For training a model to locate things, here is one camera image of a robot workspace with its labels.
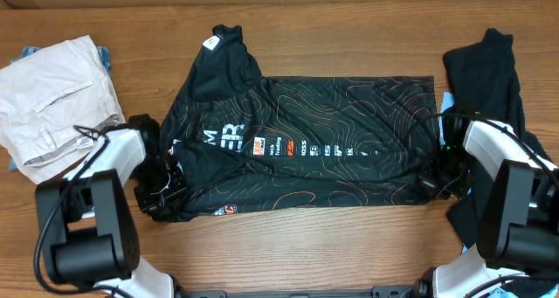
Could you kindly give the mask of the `black orange patterned jersey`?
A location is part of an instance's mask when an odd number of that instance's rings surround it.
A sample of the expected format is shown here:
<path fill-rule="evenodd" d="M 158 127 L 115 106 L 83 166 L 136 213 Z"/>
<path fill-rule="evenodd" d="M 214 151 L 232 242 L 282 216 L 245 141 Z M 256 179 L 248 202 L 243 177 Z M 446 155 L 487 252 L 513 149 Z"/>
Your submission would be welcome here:
<path fill-rule="evenodd" d="M 161 126 L 184 187 L 152 216 L 425 204 L 435 111 L 431 76 L 265 76 L 241 27 L 215 26 Z"/>

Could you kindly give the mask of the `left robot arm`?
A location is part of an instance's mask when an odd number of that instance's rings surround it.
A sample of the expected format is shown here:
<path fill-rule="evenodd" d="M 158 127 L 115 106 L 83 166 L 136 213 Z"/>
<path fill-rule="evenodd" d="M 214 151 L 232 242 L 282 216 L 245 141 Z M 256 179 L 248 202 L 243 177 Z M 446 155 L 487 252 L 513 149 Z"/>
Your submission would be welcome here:
<path fill-rule="evenodd" d="M 133 179 L 140 210 L 164 219 L 186 189 L 177 163 L 159 147 L 160 126 L 147 114 L 107 128 L 76 126 L 95 144 L 74 170 L 35 191 L 39 236 L 33 269 L 55 295 L 101 292 L 108 297 L 186 295 L 178 280 L 141 256 L 125 184 Z"/>

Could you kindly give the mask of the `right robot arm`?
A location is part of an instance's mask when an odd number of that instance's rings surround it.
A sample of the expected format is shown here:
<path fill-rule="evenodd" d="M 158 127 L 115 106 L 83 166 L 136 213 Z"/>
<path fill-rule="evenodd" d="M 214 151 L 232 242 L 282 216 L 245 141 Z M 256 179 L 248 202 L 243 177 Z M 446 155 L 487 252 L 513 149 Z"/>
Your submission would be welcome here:
<path fill-rule="evenodd" d="M 430 198 L 470 197 L 478 164 L 490 177 L 473 244 L 433 268 L 412 297 L 541 297 L 558 286 L 558 168 L 502 121 L 438 114 L 445 138 L 419 183 Z"/>

